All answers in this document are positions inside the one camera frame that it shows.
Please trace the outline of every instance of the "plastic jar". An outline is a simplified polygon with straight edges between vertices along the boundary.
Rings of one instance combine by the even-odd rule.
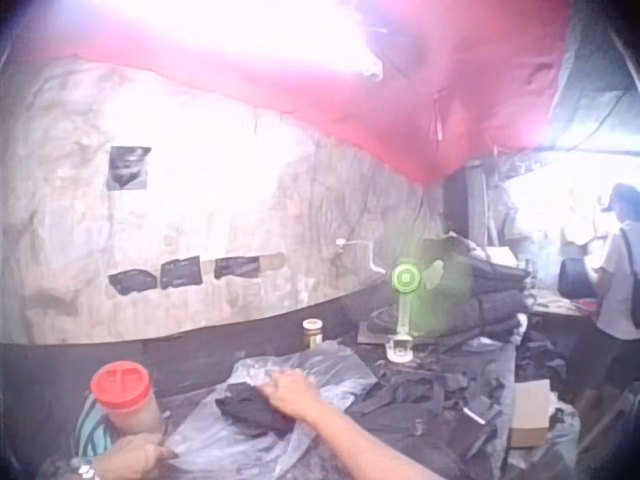
[[[149,372],[135,362],[105,365],[91,379],[91,393],[125,435],[164,433]]]
[[[322,343],[322,320],[309,318],[302,322],[304,329],[304,348],[312,348]]]

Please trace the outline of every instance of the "red canopy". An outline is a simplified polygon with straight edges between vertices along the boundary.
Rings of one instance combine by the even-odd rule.
[[[317,68],[250,64],[181,45],[142,19],[86,0],[29,19],[32,59],[77,55],[151,70],[293,115],[428,183],[494,146],[539,143],[565,52],[569,0],[377,0],[380,82]]]

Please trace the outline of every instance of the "hand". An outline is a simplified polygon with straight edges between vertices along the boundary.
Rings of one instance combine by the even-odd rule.
[[[158,462],[175,458],[176,454],[161,447],[161,435],[140,434],[124,437],[94,459],[100,480],[138,480],[153,474]]]
[[[259,388],[273,408],[303,422],[310,423],[327,405],[301,370],[273,373],[271,382]]]

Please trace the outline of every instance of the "man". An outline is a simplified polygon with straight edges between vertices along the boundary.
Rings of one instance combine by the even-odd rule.
[[[260,387],[273,408],[304,422],[322,438],[356,480],[437,480],[440,477],[393,450],[343,412],[322,400],[318,390],[300,370],[275,373]],[[138,480],[152,474],[158,462],[173,458],[158,445],[159,436],[137,435],[118,440],[106,453],[86,464],[82,474],[73,465],[56,462],[55,474],[63,480]]]
[[[575,406],[581,416],[592,407],[600,391],[605,400],[611,400],[635,380],[633,366],[636,351],[640,352],[640,329],[631,318],[630,267],[630,259],[635,271],[640,266],[640,192],[630,185],[615,185],[603,211],[614,212],[621,228],[609,237],[600,267],[587,269],[602,307],[595,325],[588,328],[572,355],[574,390],[580,393]]]

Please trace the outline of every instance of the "red lid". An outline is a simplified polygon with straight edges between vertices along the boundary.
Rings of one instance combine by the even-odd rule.
[[[135,362],[105,365],[91,379],[91,393],[111,410],[129,410],[143,403],[151,393],[149,372]]]

